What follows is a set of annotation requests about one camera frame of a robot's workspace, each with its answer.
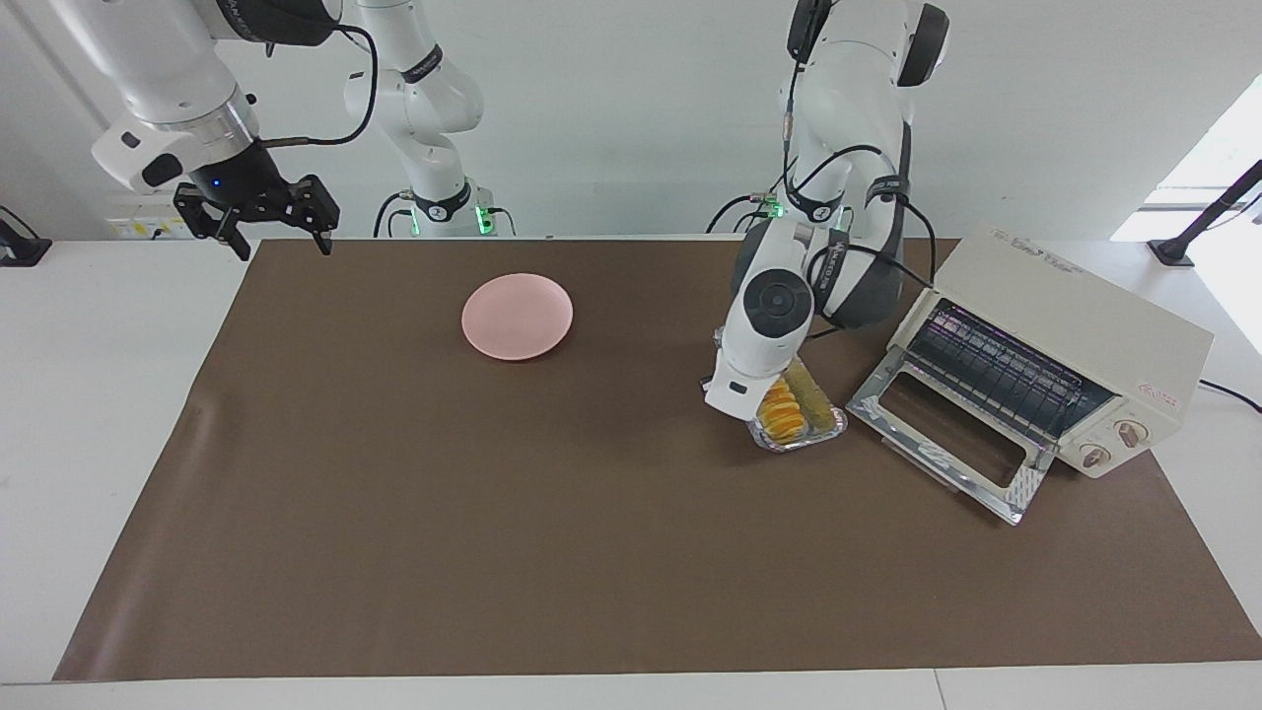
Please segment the yellow twisted bread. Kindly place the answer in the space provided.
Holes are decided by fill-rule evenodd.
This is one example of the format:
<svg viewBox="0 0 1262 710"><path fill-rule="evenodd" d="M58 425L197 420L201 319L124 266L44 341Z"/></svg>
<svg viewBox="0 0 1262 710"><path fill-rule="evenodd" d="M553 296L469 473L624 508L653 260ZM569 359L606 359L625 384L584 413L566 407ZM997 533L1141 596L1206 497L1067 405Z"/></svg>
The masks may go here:
<svg viewBox="0 0 1262 710"><path fill-rule="evenodd" d="M766 436L777 445L793 444L806 431L806 415L793 387L782 377L772 383L761 401L757 421Z"/></svg>

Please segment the aluminium foil tray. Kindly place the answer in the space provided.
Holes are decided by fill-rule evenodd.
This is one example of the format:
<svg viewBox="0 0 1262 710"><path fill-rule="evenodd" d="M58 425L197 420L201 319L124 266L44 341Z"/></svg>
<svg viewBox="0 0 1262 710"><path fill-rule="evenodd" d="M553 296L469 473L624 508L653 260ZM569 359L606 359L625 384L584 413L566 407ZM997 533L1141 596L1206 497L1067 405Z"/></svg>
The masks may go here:
<svg viewBox="0 0 1262 710"><path fill-rule="evenodd" d="M756 412L756 417L747 422L747 428L753 441L760 448L771 453L784 454L820 444L820 441L829 441L846 431L846 412L835 407L833 401L828 399L828 395L817 385L817 380L808 372L806 364L803 363L801 358L794 358L793 363L789 364L789 368L779 378L781 377L793 387L794 395L798 396L798 402L806 416L806 431L801 435L800 440L793 441L793 444L777 445L764 433L761 424L757 421Z"/></svg>

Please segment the glass oven door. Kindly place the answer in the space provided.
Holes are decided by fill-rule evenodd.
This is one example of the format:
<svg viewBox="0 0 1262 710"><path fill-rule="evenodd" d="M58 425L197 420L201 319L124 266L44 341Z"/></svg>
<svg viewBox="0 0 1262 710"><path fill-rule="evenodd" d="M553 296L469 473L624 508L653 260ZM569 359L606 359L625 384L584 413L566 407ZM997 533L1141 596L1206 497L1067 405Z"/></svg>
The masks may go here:
<svg viewBox="0 0 1262 710"><path fill-rule="evenodd" d="M1023 460L1015 468L1013 480L1000 486L987 479L976 467L957 457L957 453L944 448L928 433L920 431L887 409L880 399L900 376L909 376L917 383L924 383L938 399L949 401L952 407L963 410L968 417L984 424L988 430L1001 433L1006 440L1018 445L1023 450ZM1023 520L1029 503L1035 498L1059 453L1055 441L1029 439L1010 426L1010 417L997 417L987 410L978 409L977 404L960 395L960 388L944 386L925 364L919 363L901 347L887 351L875 372L859 385L846 409L854 417L875 428L888 448L893 448L920 470L928 472L941 486L970 496L1011 526L1017 526Z"/></svg>

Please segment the metal oven rack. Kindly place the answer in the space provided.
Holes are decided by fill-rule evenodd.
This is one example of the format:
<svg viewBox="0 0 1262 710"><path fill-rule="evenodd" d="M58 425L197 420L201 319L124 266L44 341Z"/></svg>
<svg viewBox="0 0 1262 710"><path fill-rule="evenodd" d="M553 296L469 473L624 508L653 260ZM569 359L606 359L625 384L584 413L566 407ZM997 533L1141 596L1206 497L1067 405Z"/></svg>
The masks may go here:
<svg viewBox="0 0 1262 710"><path fill-rule="evenodd" d="M909 354L1031 440L1059 440L1116 395L948 300L936 301Z"/></svg>

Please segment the cream toaster oven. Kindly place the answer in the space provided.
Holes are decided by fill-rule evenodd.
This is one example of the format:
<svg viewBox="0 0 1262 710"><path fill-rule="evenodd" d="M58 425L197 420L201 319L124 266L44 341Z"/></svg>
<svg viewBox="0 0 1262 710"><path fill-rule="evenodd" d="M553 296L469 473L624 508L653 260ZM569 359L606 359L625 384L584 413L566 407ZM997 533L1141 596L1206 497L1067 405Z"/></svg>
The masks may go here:
<svg viewBox="0 0 1262 710"><path fill-rule="evenodd" d="M1179 431L1214 342L1209 330L1190 320L1005 231L960 240L938 270L935 286L912 301L888 346L909 352L940 300L963 306L1116 393L1051 440L1059 459L1074 470L1082 444L1106 448L1113 467L1104 475ZM1151 445L1127 449L1114 430L1117 421L1145 424Z"/></svg>

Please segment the black clamp stand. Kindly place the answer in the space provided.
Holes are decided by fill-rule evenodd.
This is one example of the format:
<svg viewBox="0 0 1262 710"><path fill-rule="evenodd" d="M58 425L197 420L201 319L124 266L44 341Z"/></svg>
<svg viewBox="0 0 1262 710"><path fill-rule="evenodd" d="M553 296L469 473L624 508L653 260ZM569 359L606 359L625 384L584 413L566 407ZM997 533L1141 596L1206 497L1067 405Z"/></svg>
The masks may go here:
<svg viewBox="0 0 1262 710"><path fill-rule="evenodd" d="M50 240L42 238L27 219L6 206L0 206L0 266L32 269L50 248Z"/></svg>

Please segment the pink round plate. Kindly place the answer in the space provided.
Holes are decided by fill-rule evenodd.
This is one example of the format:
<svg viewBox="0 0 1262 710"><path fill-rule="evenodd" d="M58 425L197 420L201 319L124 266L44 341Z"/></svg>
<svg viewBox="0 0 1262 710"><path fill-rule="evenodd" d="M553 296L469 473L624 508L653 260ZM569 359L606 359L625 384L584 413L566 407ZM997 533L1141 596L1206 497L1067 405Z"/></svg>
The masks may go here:
<svg viewBox="0 0 1262 710"><path fill-rule="evenodd" d="M528 361L560 346L574 320L569 293L550 277L511 272L469 293L461 333L475 351L500 361Z"/></svg>

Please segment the brown table mat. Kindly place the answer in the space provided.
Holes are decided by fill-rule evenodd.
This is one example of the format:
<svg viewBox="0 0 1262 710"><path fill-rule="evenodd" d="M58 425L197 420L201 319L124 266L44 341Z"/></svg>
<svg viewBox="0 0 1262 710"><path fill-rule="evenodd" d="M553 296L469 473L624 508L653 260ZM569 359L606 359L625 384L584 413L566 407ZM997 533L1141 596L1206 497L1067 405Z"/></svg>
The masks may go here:
<svg viewBox="0 0 1262 710"><path fill-rule="evenodd" d="M1011 527L849 428L704 404L734 243L261 243L56 670L762 673L1262 660L1153 457ZM476 288L574 320L500 361Z"/></svg>

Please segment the black pole stand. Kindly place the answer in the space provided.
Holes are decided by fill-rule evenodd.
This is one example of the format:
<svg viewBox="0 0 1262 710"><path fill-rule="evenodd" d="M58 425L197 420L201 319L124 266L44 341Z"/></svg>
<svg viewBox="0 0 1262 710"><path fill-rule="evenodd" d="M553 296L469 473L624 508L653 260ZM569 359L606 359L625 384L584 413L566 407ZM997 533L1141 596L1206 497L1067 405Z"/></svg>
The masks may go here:
<svg viewBox="0 0 1262 710"><path fill-rule="evenodd" d="M1235 211L1235 207L1242 206L1242 199L1249 194L1249 190L1258 187L1258 184L1262 184L1262 159L1254 161L1217 201L1209 203L1177 237L1172 240L1150 240L1148 248L1153 259L1167 266L1167 269L1194 269L1195 262L1188 255L1194 240L1204 235L1205 231L1212 230L1213 226L1217 226L1217 222L1227 212Z"/></svg>

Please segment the white wall socket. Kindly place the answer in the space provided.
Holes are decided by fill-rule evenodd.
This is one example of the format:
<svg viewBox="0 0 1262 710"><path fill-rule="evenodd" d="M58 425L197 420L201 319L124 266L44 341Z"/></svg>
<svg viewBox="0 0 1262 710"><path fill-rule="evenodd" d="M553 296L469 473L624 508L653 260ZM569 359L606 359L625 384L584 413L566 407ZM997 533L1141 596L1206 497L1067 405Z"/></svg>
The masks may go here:
<svg viewBox="0 0 1262 710"><path fill-rule="evenodd" d="M194 240L183 217L170 206L122 206L106 221L119 240Z"/></svg>

